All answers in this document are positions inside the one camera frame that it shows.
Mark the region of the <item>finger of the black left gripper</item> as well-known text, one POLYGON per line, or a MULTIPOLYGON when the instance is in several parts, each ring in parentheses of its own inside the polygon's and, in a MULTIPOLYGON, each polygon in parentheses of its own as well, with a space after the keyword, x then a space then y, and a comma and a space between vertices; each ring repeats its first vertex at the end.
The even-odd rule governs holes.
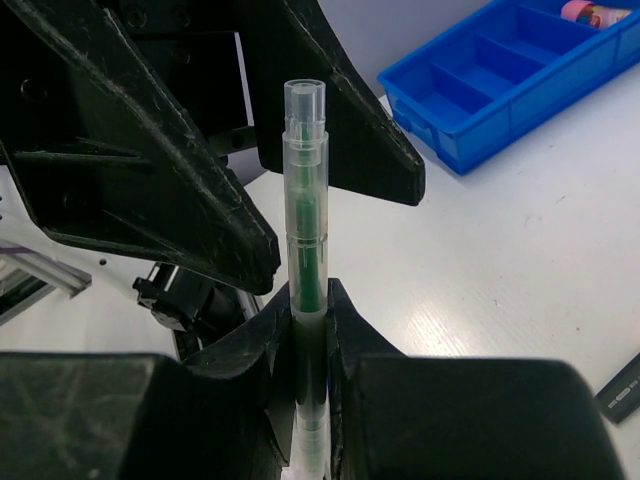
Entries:
POLYGON ((260 1, 258 17, 267 34, 257 109, 262 166, 281 172, 285 127, 284 84, 321 80, 326 86, 329 183, 351 192, 416 206, 426 191, 426 168, 416 149, 384 110, 341 46, 315 1, 260 1))

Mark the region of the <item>pink capped pencil tube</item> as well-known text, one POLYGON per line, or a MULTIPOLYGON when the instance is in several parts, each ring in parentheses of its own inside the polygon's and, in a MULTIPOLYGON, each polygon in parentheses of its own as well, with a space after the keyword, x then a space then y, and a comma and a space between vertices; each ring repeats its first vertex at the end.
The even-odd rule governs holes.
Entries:
POLYGON ((632 14, 631 10, 597 5, 592 1, 568 1, 560 11, 567 21, 604 30, 624 20, 632 14))

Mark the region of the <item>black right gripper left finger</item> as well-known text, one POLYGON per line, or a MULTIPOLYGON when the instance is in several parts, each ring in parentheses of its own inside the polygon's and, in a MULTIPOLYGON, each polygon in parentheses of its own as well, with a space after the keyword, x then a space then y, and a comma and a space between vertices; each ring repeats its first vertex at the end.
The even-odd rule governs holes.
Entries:
POLYGON ((294 423, 289 291, 184 362, 5 353, 5 479, 276 479, 294 423))

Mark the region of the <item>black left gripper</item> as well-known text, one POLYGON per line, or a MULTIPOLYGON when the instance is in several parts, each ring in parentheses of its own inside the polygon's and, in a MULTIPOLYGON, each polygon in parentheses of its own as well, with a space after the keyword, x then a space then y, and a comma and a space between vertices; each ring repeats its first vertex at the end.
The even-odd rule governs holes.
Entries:
POLYGON ((281 164, 293 5, 3 2, 1 158, 31 220, 66 246, 269 292, 276 234, 206 139, 281 164))

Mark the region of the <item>green gel pen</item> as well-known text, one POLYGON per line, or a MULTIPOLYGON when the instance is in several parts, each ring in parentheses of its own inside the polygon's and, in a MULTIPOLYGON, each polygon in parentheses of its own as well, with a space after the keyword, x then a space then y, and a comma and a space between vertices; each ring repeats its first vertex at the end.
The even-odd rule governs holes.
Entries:
POLYGON ((296 362, 296 428, 304 479, 326 472, 328 167, 326 85, 284 84, 282 135, 288 287, 296 362))

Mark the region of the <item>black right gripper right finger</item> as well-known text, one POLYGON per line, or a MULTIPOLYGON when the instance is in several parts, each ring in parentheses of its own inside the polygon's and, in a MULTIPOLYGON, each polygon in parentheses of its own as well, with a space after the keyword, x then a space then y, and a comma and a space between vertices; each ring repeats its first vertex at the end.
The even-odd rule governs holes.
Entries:
POLYGON ((336 479, 620 479, 583 377, 550 359, 411 357, 329 282, 336 479))

